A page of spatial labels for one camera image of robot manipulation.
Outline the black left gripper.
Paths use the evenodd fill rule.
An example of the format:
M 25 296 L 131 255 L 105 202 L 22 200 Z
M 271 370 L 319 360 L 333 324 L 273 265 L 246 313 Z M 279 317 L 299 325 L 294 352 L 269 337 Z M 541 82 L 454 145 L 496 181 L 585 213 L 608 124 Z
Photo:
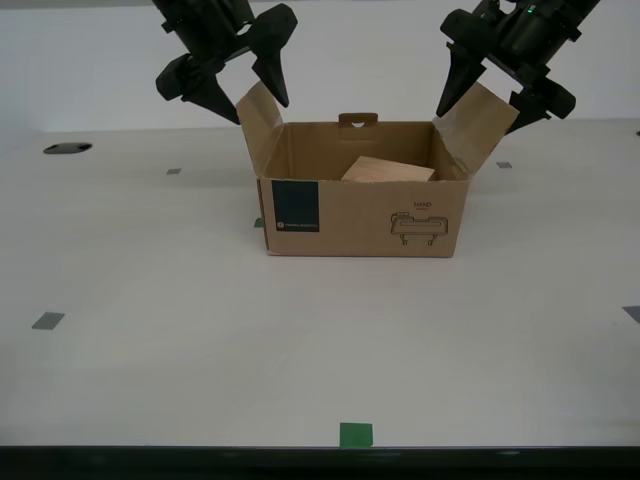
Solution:
M 180 98 L 239 125 L 236 107 L 222 90 L 217 75 L 226 62 L 250 49 L 256 56 L 253 71 L 283 107 L 289 106 L 281 51 L 298 20 L 288 5 L 277 4 L 253 22 L 247 0 L 152 3 L 164 17 L 164 31 L 175 33 L 188 51 L 169 62 L 156 78 L 156 89 L 164 100 Z M 244 27 L 250 27 L 248 36 L 241 32 Z

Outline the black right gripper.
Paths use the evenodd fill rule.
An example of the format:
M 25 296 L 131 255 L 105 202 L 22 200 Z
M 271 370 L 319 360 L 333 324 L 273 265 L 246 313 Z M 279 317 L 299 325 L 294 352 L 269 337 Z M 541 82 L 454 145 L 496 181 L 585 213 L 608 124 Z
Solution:
M 568 41 L 581 36 L 579 26 L 598 0 L 516 1 L 505 13 L 499 1 L 479 3 L 479 16 L 461 9 L 444 20 L 440 30 L 450 39 L 450 67 L 436 115 L 443 117 L 473 86 L 488 60 L 524 88 L 512 92 L 509 104 L 518 116 L 508 134 L 548 120 L 565 119 L 576 98 L 548 78 L 548 62 Z

